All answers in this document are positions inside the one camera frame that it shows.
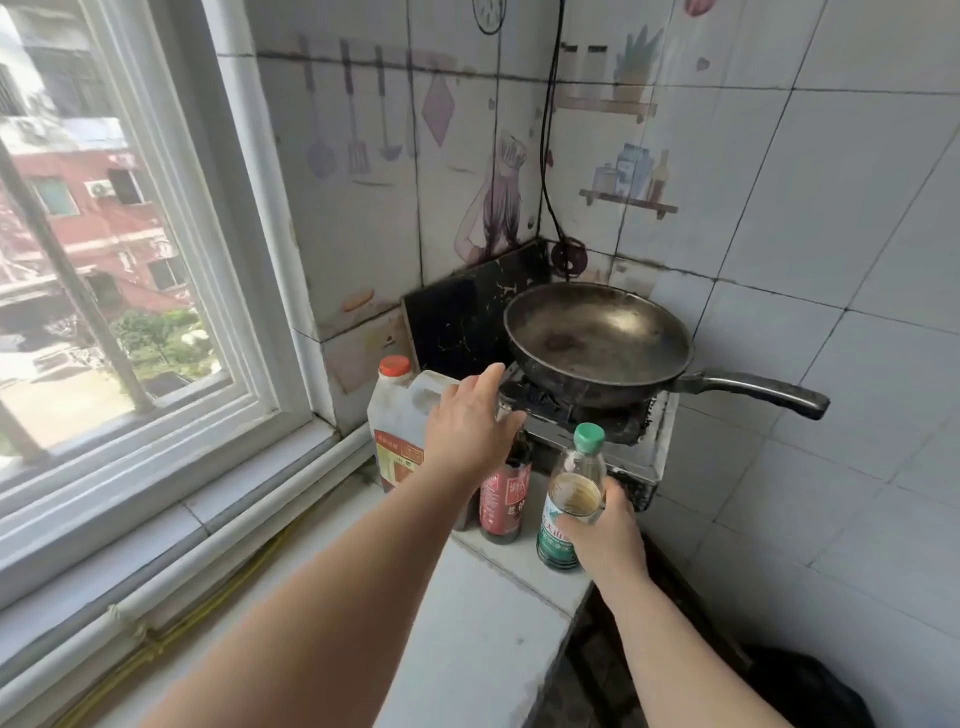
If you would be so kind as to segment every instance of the gas stove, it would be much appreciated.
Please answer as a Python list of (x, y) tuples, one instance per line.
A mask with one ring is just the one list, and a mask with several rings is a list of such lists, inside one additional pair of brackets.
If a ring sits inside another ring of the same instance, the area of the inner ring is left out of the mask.
[(549, 474), (557, 452), (572, 446), (576, 426), (596, 423), (607, 434), (607, 472), (623, 484), (634, 510), (650, 505), (663, 478), (680, 395), (660, 392), (629, 409), (585, 409), (557, 401), (512, 364), (500, 382), (500, 398), (528, 414), (524, 429), (534, 443), (535, 470)]

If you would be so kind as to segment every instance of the human arm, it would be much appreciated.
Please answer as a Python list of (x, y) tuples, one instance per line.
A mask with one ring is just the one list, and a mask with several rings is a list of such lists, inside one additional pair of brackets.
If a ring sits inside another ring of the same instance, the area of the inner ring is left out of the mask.
[(444, 392), (423, 464), (217, 644), (143, 728), (373, 724), (457, 514), (506, 459), (503, 365)]
[(612, 478), (594, 525), (559, 517), (616, 619), (650, 728), (790, 728), (710, 649), (647, 575), (630, 501)]

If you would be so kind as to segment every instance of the black bag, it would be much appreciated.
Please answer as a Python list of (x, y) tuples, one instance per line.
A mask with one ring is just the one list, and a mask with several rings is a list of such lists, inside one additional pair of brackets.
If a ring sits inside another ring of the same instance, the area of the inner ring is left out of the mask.
[(754, 661), (747, 682), (794, 728), (876, 728), (859, 693), (809, 655), (744, 645)]

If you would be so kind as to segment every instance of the red label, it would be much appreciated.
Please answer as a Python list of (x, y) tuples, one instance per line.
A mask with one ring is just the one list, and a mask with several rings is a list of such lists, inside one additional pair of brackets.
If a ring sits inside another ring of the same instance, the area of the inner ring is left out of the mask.
[(380, 479), (385, 485), (395, 487), (423, 464), (423, 450), (416, 445), (380, 429), (374, 431), (373, 439)]
[(505, 536), (520, 528), (520, 515), (529, 486), (530, 465), (520, 469), (501, 466), (480, 487), (480, 525), (497, 536)]

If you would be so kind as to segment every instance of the soy sauce bottle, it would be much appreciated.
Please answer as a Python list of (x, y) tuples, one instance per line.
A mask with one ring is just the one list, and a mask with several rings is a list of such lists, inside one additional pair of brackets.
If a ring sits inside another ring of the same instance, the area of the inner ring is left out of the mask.
[[(508, 404), (501, 402), (497, 419), (511, 411)], [(521, 428), (514, 437), (506, 462), (480, 486), (480, 528), (483, 535), (495, 544), (509, 544), (520, 535), (533, 452), (533, 445)]]

